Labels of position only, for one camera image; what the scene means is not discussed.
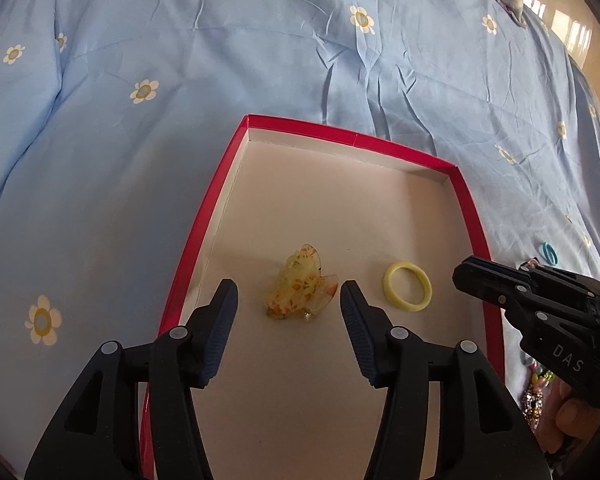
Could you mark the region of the person's right hand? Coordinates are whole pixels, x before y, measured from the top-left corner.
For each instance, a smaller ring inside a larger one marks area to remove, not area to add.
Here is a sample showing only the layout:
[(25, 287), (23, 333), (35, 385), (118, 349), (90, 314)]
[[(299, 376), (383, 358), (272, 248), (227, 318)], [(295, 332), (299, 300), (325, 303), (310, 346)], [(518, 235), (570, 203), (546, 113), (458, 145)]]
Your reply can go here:
[(543, 453), (552, 462), (574, 462), (588, 452), (600, 428), (600, 408), (576, 398), (572, 388), (556, 378), (548, 389), (535, 431)]

